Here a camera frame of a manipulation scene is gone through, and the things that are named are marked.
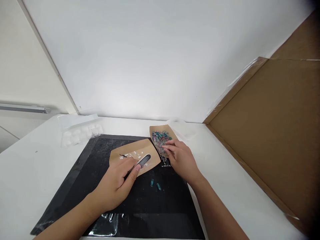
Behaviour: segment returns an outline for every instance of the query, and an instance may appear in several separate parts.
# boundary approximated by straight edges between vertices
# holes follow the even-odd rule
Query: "white backdrop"
[[[311,13],[304,0],[24,0],[75,104],[202,122]]]

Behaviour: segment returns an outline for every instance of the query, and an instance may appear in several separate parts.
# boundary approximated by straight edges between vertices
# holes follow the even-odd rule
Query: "black mat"
[[[101,135],[90,139],[31,234],[41,233],[96,188],[113,149],[142,139],[146,137]],[[205,239],[186,182],[170,167],[169,159],[160,159],[160,164],[137,178],[122,204],[101,215],[83,235]]]

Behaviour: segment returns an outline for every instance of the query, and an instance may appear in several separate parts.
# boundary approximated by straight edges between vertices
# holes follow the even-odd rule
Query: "hand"
[[[184,142],[174,139],[167,141],[166,145],[162,147],[168,154],[173,169],[187,183],[192,185],[201,179],[202,174],[197,167],[192,152]]]
[[[97,188],[90,193],[93,204],[97,206],[101,214],[119,206],[129,195],[141,166],[139,164],[135,166],[126,180],[124,177],[137,162],[137,159],[128,157],[111,163]]]

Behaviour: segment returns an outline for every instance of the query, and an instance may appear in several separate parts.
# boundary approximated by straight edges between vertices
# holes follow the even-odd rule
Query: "left hand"
[[[141,166],[135,166],[126,180],[124,177],[137,162],[137,159],[128,157],[111,163],[99,185],[90,193],[101,214],[119,206],[129,195]]]

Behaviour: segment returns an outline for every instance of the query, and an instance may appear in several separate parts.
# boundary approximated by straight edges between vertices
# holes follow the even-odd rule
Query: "cardboard box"
[[[204,121],[304,234],[319,202],[316,17],[311,14],[271,59],[258,58]]]

